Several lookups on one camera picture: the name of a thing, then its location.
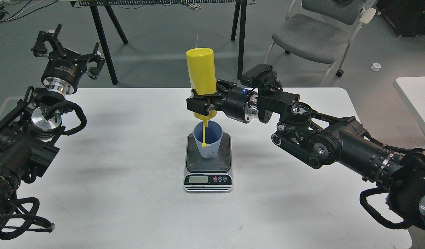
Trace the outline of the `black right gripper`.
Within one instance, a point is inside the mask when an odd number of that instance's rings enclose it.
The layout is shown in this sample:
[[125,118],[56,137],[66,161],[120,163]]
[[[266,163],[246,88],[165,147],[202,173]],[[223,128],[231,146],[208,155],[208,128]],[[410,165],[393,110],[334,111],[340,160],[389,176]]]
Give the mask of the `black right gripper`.
[[237,87],[237,83],[217,80],[217,92],[198,94],[191,91],[191,97],[186,99],[187,110],[207,116],[212,111],[222,111],[228,118],[243,123],[249,123],[253,118],[259,118],[258,93]]

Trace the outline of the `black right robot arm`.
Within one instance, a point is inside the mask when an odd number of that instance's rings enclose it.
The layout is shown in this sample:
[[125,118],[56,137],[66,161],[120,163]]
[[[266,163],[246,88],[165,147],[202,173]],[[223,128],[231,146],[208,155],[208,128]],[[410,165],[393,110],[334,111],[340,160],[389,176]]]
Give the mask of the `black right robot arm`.
[[425,230],[425,149],[396,148],[379,142],[354,116],[336,118],[313,110],[278,80],[250,80],[249,89],[217,81],[217,91],[192,90],[188,110],[206,116],[224,112],[248,123],[267,123],[280,115],[272,142],[313,169],[335,162],[360,174],[376,188],[361,192],[361,206],[380,225],[393,230]]

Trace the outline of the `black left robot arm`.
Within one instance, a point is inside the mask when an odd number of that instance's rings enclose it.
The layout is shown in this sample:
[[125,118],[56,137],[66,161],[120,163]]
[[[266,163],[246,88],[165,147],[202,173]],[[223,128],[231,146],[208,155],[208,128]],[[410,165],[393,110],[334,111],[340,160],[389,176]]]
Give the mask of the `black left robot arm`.
[[52,232],[55,225],[37,215],[39,200],[17,197],[21,182],[42,177],[59,152],[61,135],[83,130],[87,118],[78,104],[66,100],[75,94],[81,77],[97,79],[105,59],[98,52],[80,55],[62,46],[62,26],[40,31],[32,48],[36,57],[48,58],[41,77],[44,88],[29,86],[23,99],[0,120],[0,240],[11,240],[26,231]]

